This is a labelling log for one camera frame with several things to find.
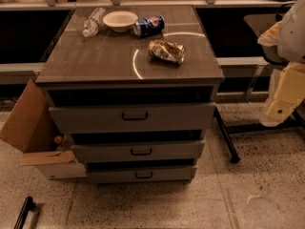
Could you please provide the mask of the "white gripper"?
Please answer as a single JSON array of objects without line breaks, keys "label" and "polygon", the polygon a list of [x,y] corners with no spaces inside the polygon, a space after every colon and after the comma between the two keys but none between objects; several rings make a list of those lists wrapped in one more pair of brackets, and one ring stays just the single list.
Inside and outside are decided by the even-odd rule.
[{"label": "white gripper", "polygon": [[266,127],[283,123],[305,99],[305,64],[290,62],[274,70],[259,122]]}]

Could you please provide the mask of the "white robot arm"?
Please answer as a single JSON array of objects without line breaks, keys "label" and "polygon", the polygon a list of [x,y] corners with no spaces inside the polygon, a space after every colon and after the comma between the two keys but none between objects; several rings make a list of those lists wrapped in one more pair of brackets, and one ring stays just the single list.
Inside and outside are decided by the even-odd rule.
[{"label": "white robot arm", "polygon": [[296,0],[280,22],[259,36],[258,43],[276,46],[278,56],[288,61],[260,118],[262,125],[275,127],[305,99],[305,0]]}]

